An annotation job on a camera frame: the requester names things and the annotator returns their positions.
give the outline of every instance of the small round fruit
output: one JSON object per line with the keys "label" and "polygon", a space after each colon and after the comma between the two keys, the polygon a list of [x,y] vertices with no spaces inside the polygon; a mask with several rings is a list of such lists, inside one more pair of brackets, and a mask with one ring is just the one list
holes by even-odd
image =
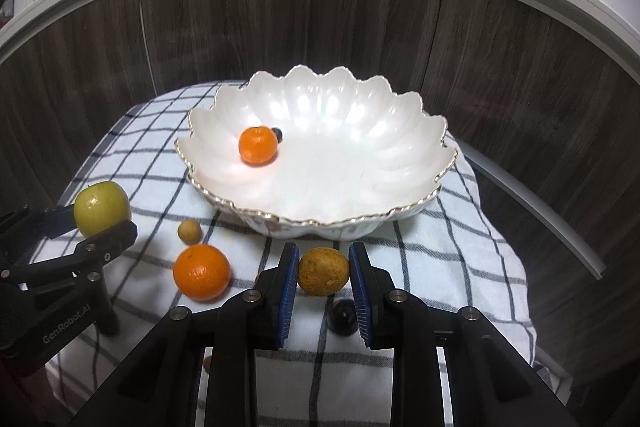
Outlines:
{"label": "small round fruit", "polygon": [[209,245],[193,245],[174,263],[174,282],[194,301],[218,297],[231,280],[231,268],[225,255]]}
{"label": "small round fruit", "polygon": [[349,261],[333,248],[314,248],[300,259],[298,284],[309,295],[331,295],[348,280]]}
{"label": "small round fruit", "polygon": [[84,237],[131,219],[129,197],[116,182],[100,182],[85,188],[74,203],[76,226]]}
{"label": "small round fruit", "polygon": [[185,219],[178,227],[178,237],[185,245],[195,245],[202,239],[202,228],[195,219]]}
{"label": "small round fruit", "polygon": [[326,316],[326,325],[342,337],[348,337],[358,331],[356,304],[351,299],[334,302]]}
{"label": "small round fruit", "polygon": [[282,141],[282,131],[277,127],[271,127],[271,130],[275,133],[278,143]]}
{"label": "small round fruit", "polygon": [[278,137],[265,126],[249,127],[238,140],[240,157],[249,165],[263,165],[269,162],[277,149]]}

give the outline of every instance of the scalloped bowl rim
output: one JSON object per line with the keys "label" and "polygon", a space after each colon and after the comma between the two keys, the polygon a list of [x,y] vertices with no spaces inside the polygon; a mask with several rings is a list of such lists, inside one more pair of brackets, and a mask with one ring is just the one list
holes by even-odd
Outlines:
{"label": "scalloped bowl rim", "polygon": [[[317,77],[328,75],[328,74],[332,73],[335,70],[342,70],[342,71],[345,71],[356,82],[365,82],[366,81],[366,80],[363,80],[363,79],[356,78],[354,76],[354,74],[351,73],[351,71],[348,68],[344,67],[344,66],[337,66],[337,67],[331,69],[330,71],[328,71],[327,73],[316,73],[315,71],[313,71],[308,66],[299,65],[299,66],[294,66],[293,68],[291,68],[287,72],[287,74],[284,74],[283,76],[274,76],[271,73],[269,73],[268,71],[256,71],[254,74],[252,74],[252,76],[249,79],[249,81],[247,81],[246,83],[242,84],[242,86],[240,86],[238,89],[239,90],[244,90],[244,89],[248,88],[250,86],[250,84],[251,84],[251,81],[254,79],[254,77],[257,74],[266,73],[269,76],[272,76],[274,79],[282,79],[282,78],[285,78],[286,76],[288,76],[289,74],[291,74],[294,70],[297,70],[297,69],[300,69],[300,68],[303,68],[305,70],[310,71],[313,75],[315,75]],[[375,75],[375,76],[378,76],[378,77],[382,78],[386,82],[386,86],[388,87],[389,92],[392,95],[401,96],[400,94],[396,93],[392,89],[391,84],[389,84],[389,81],[387,80],[386,77],[384,77],[382,75]],[[218,97],[218,91],[215,92],[215,94],[213,96],[213,102],[211,103],[211,107],[209,107],[209,109],[207,109],[207,110],[212,110],[215,107],[217,97]],[[441,117],[443,119],[443,121],[444,121],[444,129],[442,131],[442,136],[440,137],[439,144],[440,144],[441,147],[443,147],[445,149],[450,148],[450,147],[448,147],[447,145],[444,144],[444,137],[447,134],[447,127],[448,127],[447,119],[442,115],[430,115],[429,113],[427,113],[424,110],[422,97],[420,96],[419,98],[420,98],[420,110],[421,110],[423,116],[426,116],[428,118],[431,118],[433,116],[439,116],[439,117]],[[189,136],[188,137],[193,137],[193,133],[194,133],[193,125],[191,123],[191,112],[194,109],[196,109],[196,108],[195,107],[191,108],[189,110],[189,112],[188,112],[188,115],[187,115],[187,122],[188,122],[188,125],[189,125]],[[196,190],[198,190],[201,194],[203,194],[204,197],[207,200],[212,200],[217,205],[226,206],[228,208],[231,208],[233,211],[235,211],[236,214],[254,216],[254,217],[261,217],[262,219],[265,219],[267,221],[272,221],[274,223],[286,223],[288,225],[294,225],[294,226],[298,226],[298,227],[315,227],[315,228],[318,228],[318,229],[335,229],[335,228],[340,228],[340,227],[344,227],[344,226],[347,226],[347,225],[352,225],[354,223],[363,223],[363,222],[369,222],[369,221],[386,221],[387,219],[392,217],[394,214],[397,214],[399,212],[409,211],[409,210],[412,210],[412,208],[415,208],[417,206],[420,206],[420,205],[423,205],[423,204],[427,203],[428,201],[430,201],[433,198],[435,198],[440,193],[440,191],[442,190],[442,185],[438,185],[434,190],[432,190],[425,197],[420,198],[420,200],[414,201],[413,203],[410,203],[410,204],[407,204],[407,205],[404,205],[404,206],[395,206],[394,208],[390,208],[388,211],[386,211],[384,213],[380,213],[380,214],[364,214],[362,216],[348,217],[347,219],[340,219],[338,221],[332,221],[330,223],[323,223],[323,222],[318,221],[316,219],[290,219],[289,217],[278,216],[277,214],[273,214],[272,212],[267,212],[267,211],[264,211],[264,210],[258,210],[258,209],[255,209],[255,208],[243,208],[241,206],[237,206],[233,201],[227,200],[225,198],[220,198],[219,196],[217,196],[217,195],[213,194],[212,192],[210,192],[207,188],[203,187],[194,178],[194,174],[196,173],[195,166],[182,153],[182,151],[180,150],[180,146],[178,145],[178,140],[180,138],[183,138],[183,137],[184,136],[178,136],[174,140],[174,149],[178,153],[178,156],[180,156],[180,159],[187,166],[187,169],[188,169],[187,179],[190,181],[191,185],[193,185],[193,187],[196,188]],[[446,174],[447,171],[449,171],[449,169],[452,168],[452,166],[455,164],[456,160],[458,159],[459,152],[460,151],[458,149],[453,147],[452,159],[447,164],[447,166],[441,172],[439,172],[436,175],[436,177],[434,178],[434,183],[435,184],[437,184],[439,179],[441,179],[444,176],[444,174]]]}

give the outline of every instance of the screw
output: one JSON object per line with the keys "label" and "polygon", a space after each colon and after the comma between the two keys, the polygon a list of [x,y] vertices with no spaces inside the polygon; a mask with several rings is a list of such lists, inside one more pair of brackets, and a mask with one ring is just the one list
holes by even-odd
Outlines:
{"label": "screw", "polygon": [[242,300],[245,302],[259,301],[261,297],[262,294],[256,289],[250,289],[242,293]]}
{"label": "screw", "polygon": [[391,290],[389,292],[389,298],[393,301],[393,302],[404,302],[406,301],[408,295],[407,292],[404,290]]}
{"label": "screw", "polygon": [[474,308],[473,306],[465,306],[460,310],[462,316],[466,318],[468,321],[476,321],[480,318],[480,312],[478,308]]}
{"label": "screw", "polygon": [[189,315],[189,309],[186,306],[176,306],[169,312],[172,321],[181,321]]}

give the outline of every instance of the table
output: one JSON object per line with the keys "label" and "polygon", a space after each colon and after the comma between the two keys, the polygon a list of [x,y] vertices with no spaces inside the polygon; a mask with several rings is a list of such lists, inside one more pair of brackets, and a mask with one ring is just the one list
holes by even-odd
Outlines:
{"label": "table", "polygon": [[[261,270],[278,263],[284,241],[258,235],[239,219],[215,211],[186,181],[184,164],[174,152],[175,137],[188,131],[188,110],[210,107],[218,85],[186,87],[133,107],[101,140],[62,196],[60,203],[69,204],[87,185],[114,180],[127,191],[138,226],[133,247],[104,269],[120,334],[107,338],[91,326],[47,363],[54,393],[73,412],[169,309],[218,307],[251,288]],[[455,146],[450,135],[446,144]],[[441,183],[440,195],[422,213],[387,222],[363,238],[371,264],[388,270],[398,287],[429,306],[447,311],[477,307],[531,363],[536,332],[522,263],[482,213],[475,175],[462,154]],[[204,242],[220,248],[232,266],[229,290],[210,303],[191,301],[174,284],[172,264],[184,249],[176,230],[185,217],[200,221]],[[80,240],[76,232],[44,241],[34,260],[72,253]],[[296,242],[301,254],[318,246],[346,254],[349,247],[323,239]],[[388,425],[392,353],[370,351],[358,334],[344,338],[327,329],[326,312],[334,298],[350,296],[349,284],[335,297],[298,295],[286,349],[257,353],[261,425]],[[438,355],[443,389],[448,389],[442,350]],[[443,399],[451,423],[447,392]]]}

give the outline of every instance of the blueberry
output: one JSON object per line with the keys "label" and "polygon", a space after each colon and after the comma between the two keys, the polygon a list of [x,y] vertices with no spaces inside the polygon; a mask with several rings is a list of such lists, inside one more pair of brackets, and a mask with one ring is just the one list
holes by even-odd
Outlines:
{"label": "blueberry", "polygon": [[282,141],[282,131],[277,127],[271,127],[271,130],[275,133],[278,143]]}
{"label": "blueberry", "polygon": [[326,325],[337,335],[348,337],[358,331],[356,305],[351,299],[337,301],[326,317]]}

